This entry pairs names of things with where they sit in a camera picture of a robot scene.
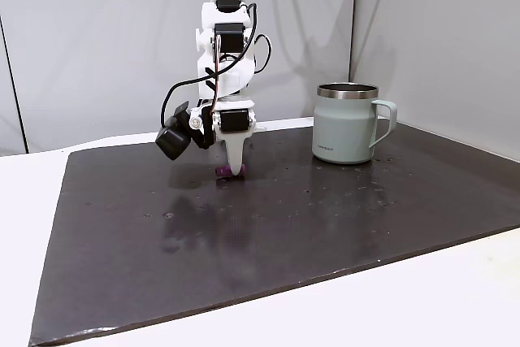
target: mug handle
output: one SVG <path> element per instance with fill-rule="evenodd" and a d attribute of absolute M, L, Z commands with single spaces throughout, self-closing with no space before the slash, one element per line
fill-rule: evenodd
<path fill-rule="evenodd" d="M 388 125 L 388 131 L 386 132 L 386 134 L 384 136 L 382 136 L 380 139 L 378 139 L 377 141 L 374 141 L 372 144 L 370 144 L 369 148 L 372 148 L 373 146 L 378 144 L 380 141 L 382 141 L 384 138 L 388 137 L 388 135 L 391 132 L 393 132 L 397 126 L 397 105 L 395 103 L 392 103 L 389 101 L 380 101 L 378 99 L 378 100 L 372 101 L 372 104 L 388 107 L 388 109 L 390 110 L 390 124 Z"/>

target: wire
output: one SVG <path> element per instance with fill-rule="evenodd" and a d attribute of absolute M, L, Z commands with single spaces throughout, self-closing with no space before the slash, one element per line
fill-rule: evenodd
<path fill-rule="evenodd" d="M 269 39 L 268 36 L 266 36 L 265 34 L 258 34 L 256 39 L 254 40 L 254 44 L 257 45 L 257 42 L 258 42 L 258 39 L 259 38 L 263 38 L 264 40 L 266 40 L 267 42 L 267 46 L 269 46 L 269 52 L 267 53 L 267 59 L 266 59 L 266 62 L 263 64 L 263 67 L 260 68 L 258 71 L 255 71 L 254 73 L 257 74 L 257 73 L 260 73 L 261 71 L 263 71 L 264 69 L 266 69 L 267 67 L 267 63 L 269 63 L 269 59 L 271 58 L 271 52 L 273 50 L 273 47 L 271 45 L 271 40 Z"/>
<path fill-rule="evenodd" d="M 216 77 L 214 78 L 214 96 L 213 103 L 211 103 L 210 114 L 215 111 L 215 105 L 219 100 L 219 67 L 220 67 L 220 45 L 222 43 L 222 36 L 219 34 L 214 38 L 214 71 Z"/>
<path fill-rule="evenodd" d="M 251 43 L 253 42 L 253 37 L 257 30 L 257 3 L 249 4 L 247 7 L 247 10 L 249 10 L 250 8 L 253 8 L 253 28 L 251 31 L 251 36 L 249 37 L 247 44 L 245 44 L 244 50 L 242 50 L 242 52 L 238 55 L 238 57 L 227 67 L 225 67 L 215 73 L 207 75 L 207 76 L 199 77 L 197 79 L 181 81 L 180 83 L 177 83 L 176 85 L 173 85 L 172 87 L 170 87 L 170 89 L 168 90 L 168 93 L 166 94 L 166 97 L 164 98 L 164 102 L 162 103 L 162 108 L 161 108 L 161 126 L 163 128 L 164 128 L 164 112 L 166 111 L 166 106 L 168 104 L 168 101 L 170 100 L 171 95 L 173 94 L 173 92 L 176 89 L 178 89 L 179 87 L 181 87 L 183 85 L 192 85 L 194 83 L 200 83 L 201 81 L 213 79 L 213 78 L 217 77 L 218 75 L 222 75 L 224 72 L 227 72 L 231 68 L 235 67 L 236 64 L 244 58 L 245 53 L 247 52 L 247 50 L 251 46 Z"/>

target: black rubber mat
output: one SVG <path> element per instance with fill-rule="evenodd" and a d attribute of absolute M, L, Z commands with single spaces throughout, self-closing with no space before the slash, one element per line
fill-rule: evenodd
<path fill-rule="evenodd" d="M 30 344 L 178 319 L 520 224 L 520 164 L 399 125 L 372 162 L 342 167 L 313 158 L 311 137 L 254 134 L 237 180 L 215 177 L 223 145 L 175 162 L 155 144 L 72 154 Z"/>

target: stainless steel rim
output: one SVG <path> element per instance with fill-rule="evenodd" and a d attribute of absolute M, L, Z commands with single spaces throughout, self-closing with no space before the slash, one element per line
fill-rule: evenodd
<path fill-rule="evenodd" d="M 318 87 L 318 95 L 332 99 L 372 99 L 378 97 L 379 89 L 374 85 L 358 83 L 327 83 Z"/>

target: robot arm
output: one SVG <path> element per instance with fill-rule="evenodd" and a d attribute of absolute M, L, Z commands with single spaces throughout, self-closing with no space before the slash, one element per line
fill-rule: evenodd
<path fill-rule="evenodd" d="M 226 142 L 229 166 L 218 168 L 217 175 L 243 173 L 244 140 L 253 134 L 256 119 L 253 101 L 241 90 L 255 73 L 251 43 L 256 24 L 255 3 L 247 6 L 243 0 L 210 0 L 202 6 L 203 31 L 196 31 L 197 49 L 204 50 L 197 62 L 199 77 L 174 85 L 162 105 L 162 129 L 155 142 L 168 158 L 178 158 L 192 139 L 207 149 L 218 138 Z M 267 42 L 271 53 L 271 43 Z M 173 90 L 194 83 L 198 83 L 199 105 L 188 113 L 185 102 L 165 123 L 164 111 Z"/>

